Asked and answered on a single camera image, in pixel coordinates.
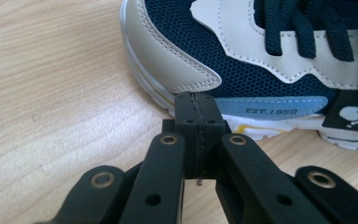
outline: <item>shoe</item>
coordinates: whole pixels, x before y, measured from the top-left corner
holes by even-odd
[[[172,114],[176,93],[205,91],[234,133],[316,130],[358,149],[358,1],[125,0],[120,25],[133,74]]]

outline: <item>screw hole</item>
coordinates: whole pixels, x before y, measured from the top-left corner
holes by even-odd
[[[320,172],[311,171],[308,174],[308,179],[313,184],[324,189],[333,189],[336,187],[336,181],[334,181],[333,178]]]
[[[147,205],[156,206],[161,203],[161,196],[159,196],[158,194],[150,194],[146,197],[145,202]]]
[[[115,176],[112,173],[100,172],[92,177],[90,183],[96,189],[104,189],[109,187],[114,181]]]
[[[162,144],[165,145],[173,145],[178,141],[178,139],[173,135],[162,136],[159,140],[161,141]]]
[[[278,201],[278,203],[285,205],[285,206],[290,206],[293,204],[293,201],[289,197],[287,197],[286,195],[282,195],[282,194],[277,196],[277,201]]]
[[[246,139],[242,136],[237,136],[237,135],[234,135],[234,136],[231,136],[228,141],[232,144],[235,144],[235,145],[245,145],[246,144]]]

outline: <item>black label tag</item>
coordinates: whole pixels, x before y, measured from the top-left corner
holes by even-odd
[[[358,91],[341,91],[323,126],[358,132]]]

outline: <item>wood grain surface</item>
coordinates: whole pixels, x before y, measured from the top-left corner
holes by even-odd
[[[0,0],[0,223],[55,216],[89,169],[142,161],[163,119],[126,61],[118,0]],[[285,172],[318,165],[358,189],[358,151],[294,130],[258,142]],[[186,181],[183,223],[227,223],[213,181]]]

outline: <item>navy shoelace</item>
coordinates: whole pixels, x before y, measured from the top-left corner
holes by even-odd
[[[353,62],[353,52],[344,22],[325,0],[265,0],[266,51],[281,56],[281,31],[296,32],[298,53],[304,58],[316,57],[314,27],[322,24],[333,55]]]

